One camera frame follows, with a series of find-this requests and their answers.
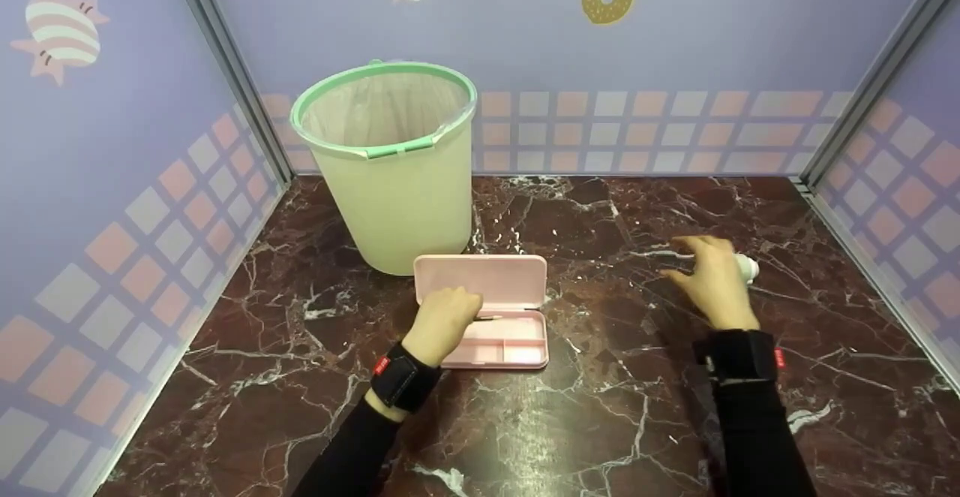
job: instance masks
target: pink pencil case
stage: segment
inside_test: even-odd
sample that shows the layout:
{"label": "pink pencil case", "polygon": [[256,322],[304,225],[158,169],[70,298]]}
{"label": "pink pencil case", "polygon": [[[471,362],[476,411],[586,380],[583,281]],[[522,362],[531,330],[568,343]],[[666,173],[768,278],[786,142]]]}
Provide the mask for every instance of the pink pencil case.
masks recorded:
{"label": "pink pencil case", "polygon": [[414,261],[417,302],[442,288],[483,294],[477,316],[500,315],[466,327],[446,357],[448,369],[537,369],[550,360],[546,318],[546,261],[538,255],[421,255]]}

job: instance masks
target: dark red marble surface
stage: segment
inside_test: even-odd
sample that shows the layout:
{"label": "dark red marble surface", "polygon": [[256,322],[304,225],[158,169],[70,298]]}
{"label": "dark red marble surface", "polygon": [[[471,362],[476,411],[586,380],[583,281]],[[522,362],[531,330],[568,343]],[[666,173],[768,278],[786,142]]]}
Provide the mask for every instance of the dark red marble surface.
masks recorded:
{"label": "dark red marble surface", "polygon": [[[956,495],[960,402],[785,179],[474,182],[476,253],[549,262],[550,363],[450,372],[402,429],[384,495],[710,495],[722,445],[692,364],[707,327],[658,268],[668,238],[760,262],[755,312],[823,496]],[[100,497],[281,496],[407,330],[412,279],[364,265],[323,182],[298,179]]]}

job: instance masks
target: lavender wall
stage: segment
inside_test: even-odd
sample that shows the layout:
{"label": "lavender wall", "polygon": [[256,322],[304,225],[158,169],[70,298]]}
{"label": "lavender wall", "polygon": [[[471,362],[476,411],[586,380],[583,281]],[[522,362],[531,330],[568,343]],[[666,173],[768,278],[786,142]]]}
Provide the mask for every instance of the lavender wall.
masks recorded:
{"label": "lavender wall", "polygon": [[[264,93],[371,59],[483,92],[480,173],[792,174],[912,0],[218,0]],[[292,138],[301,172],[316,171]]]}
{"label": "lavender wall", "polygon": [[819,190],[960,376],[957,52],[953,0]]}
{"label": "lavender wall", "polygon": [[0,0],[0,38],[0,495],[89,495],[279,186],[185,1]]}

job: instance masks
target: wristband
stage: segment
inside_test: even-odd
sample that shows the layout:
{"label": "wristband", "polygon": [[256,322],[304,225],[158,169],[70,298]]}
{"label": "wristband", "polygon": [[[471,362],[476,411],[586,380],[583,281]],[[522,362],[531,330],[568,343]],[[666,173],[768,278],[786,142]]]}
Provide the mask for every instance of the wristband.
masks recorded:
{"label": "wristband", "polygon": [[370,388],[387,407],[415,412],[430,397],[443,371],[417,360],[401,343],[373,367]]}
{"label": "wristband", "polygon": [[694,343],[697,363],[710,377],[726,380],[777,381],[779,366],[774,337],[760,330],[719,330]]}

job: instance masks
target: red label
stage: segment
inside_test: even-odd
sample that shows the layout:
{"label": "red label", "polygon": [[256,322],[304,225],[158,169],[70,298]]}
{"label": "red label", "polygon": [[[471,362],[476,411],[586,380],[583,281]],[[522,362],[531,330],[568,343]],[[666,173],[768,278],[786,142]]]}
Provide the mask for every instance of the red label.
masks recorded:
{"label": "red label", "polygon": [[379,375],[383,373],[383,370],[387,369],[387,364],[389,363],[390,363],[390,359],[388,359],[387,357],[381,357],[380,360],[378,360],[376,362],[376,365],[373,367],[373,373],[375,375]]}

